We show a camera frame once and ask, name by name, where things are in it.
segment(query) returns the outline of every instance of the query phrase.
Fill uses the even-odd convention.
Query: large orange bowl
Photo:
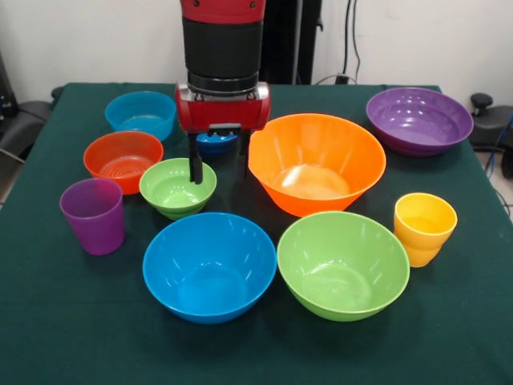
[[[386,157],[357,124],[321,114],[288,115],[251,136],[249,170],[297,217],[344,210],[382,177]]]

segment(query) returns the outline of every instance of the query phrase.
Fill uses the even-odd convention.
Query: purple bowl
[[[407,156],[433,156],[465,140],[471,114],[436,91],[399,87],[380,92],[367,103],[367,116],[379,139]]]

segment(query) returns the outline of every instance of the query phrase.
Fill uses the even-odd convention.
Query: plastic bowl
[[[139,180],[147,168],[160,162],[164,148],[144,132],[112,132],[95,140],[83,154],[83,164],[95,178],[113,180],[123,195],[139,192]]]
[[[292,224],[278,244],[278,268],[304,307],[339,322],[385,309],[410,279],[401,242],[376,221],[343,212]]]
[[[176,105],[165,94],[152,91],[131,92],[112,100],[105,118],[114,131],[142,131],[159,140],[171,135]]]
[[[330,115],[288,115],[255,132],[249,169],[284,211],[303,217],[344,210],[382,177],[386,157],[374,136]]]
[[[207,324],[247,311],[276,269],[276,250],[264,230],[227,213],[202,213],[169,225],[143,261],[144,281],[160,303],[181,318]]]
[[[203,182],[196,184],[189,178],[189,159],[164,160],[143,174],[139,183],[141,195],[170,219],[196,214],[214,193],[217,177],[214,170],[203,163]]]
[[[433,156],[465,140],[474,127],[471,114],[457,101],[416,87],[392,88],[367,103],[376,134],[406,156]]]
[[[237,135],[208,136],[207,134],[200,134],[197,136],[196,142],[201,156],[219,156],[235,147]]]

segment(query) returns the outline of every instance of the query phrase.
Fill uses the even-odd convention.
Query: small green bowl
[[[401,242],[383,225],[353,213],[301,218],[284,232],[277,253],[294,297],[331,321],[376,314],[402,294],[410,279]]]
[[[201,184],[191,182],[189,176],[189,159],[164,160],[151,166],[141,177],[141,195],[159,213],[172,220],[196,214],[214,193],[217,177],[205,163]]]

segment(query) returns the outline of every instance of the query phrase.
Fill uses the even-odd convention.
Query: cup
[[[105,255],[123,243],[123,191],[106,179],[86,179],[63,192],[60,208],[82,248]]]
[[[430,263],[457,223],[453,207],[435,195],[414,192],[395,204],[394,233],[406,249],[412,267]]]

